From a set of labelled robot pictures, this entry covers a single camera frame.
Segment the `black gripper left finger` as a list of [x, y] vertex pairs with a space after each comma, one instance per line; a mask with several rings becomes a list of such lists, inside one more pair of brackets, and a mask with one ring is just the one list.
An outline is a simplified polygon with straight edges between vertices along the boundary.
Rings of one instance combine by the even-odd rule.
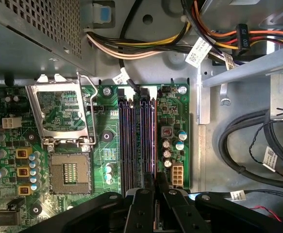
[[151, 233], [154, 177], [144, 174], [144, 185], [127, 191], [103, 193], [24, 230], [26, 233]]

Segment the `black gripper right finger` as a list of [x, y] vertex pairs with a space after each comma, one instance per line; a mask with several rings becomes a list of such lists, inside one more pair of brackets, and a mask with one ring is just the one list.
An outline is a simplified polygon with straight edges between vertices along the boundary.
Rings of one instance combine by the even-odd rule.
[[283, 233], [283, 223], [209, 192], [191, 200], [183, 189], [170, 188], [166, 174], [156, 174], [162, 195], [163, 227], [181, 233]]

